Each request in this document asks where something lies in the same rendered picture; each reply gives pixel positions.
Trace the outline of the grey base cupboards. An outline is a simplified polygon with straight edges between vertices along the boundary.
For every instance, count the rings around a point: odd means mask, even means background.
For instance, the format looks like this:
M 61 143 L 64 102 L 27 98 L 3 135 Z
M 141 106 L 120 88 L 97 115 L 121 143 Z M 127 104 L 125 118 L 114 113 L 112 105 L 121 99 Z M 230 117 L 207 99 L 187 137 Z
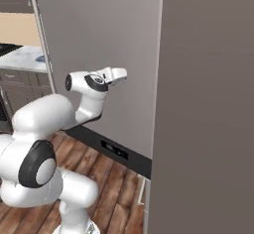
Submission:
M 0 89 L 12 117 L 24 105 L 52 93 L 46 72 L 0 68 Z

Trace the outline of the black hob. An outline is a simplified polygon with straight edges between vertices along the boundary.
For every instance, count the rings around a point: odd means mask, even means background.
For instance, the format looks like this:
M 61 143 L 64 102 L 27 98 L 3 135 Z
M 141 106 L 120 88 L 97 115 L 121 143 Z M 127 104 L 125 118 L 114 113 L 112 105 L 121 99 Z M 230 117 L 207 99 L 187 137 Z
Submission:
M 1 44 L 0 43 L 0 57 L 9 54 L 17 49 L 19 49 L 20 46 L 14 45 L 14 44 Z

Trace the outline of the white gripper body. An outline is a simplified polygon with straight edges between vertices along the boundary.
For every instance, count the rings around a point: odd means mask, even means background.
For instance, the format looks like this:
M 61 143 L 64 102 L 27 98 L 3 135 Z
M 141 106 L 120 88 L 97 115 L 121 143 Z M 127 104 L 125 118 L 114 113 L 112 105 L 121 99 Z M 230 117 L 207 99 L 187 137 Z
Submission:
M 125 68 L 115 67 L 111 69 L 112 81 L 117 82 L 127 78 L 127 70 Z

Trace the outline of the tall grey panel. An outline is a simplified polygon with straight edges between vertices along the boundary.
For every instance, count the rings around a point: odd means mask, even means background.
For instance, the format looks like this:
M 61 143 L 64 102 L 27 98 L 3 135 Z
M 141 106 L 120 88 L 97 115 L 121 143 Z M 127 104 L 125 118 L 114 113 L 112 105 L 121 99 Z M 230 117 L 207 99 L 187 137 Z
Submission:
M 254 0 L 164 0 L 149 234 L 254 234 Z

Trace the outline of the grey fridge door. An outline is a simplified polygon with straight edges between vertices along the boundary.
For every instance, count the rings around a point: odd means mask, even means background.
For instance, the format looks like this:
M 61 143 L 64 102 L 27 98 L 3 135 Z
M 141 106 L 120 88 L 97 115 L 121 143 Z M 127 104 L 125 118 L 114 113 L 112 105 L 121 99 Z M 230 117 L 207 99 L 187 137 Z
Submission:
M 90 130 L 152 157 L 162 0 L 38 0 L 56 92 L 73 71 L 124 67 L 128 77 L 109 89 Z

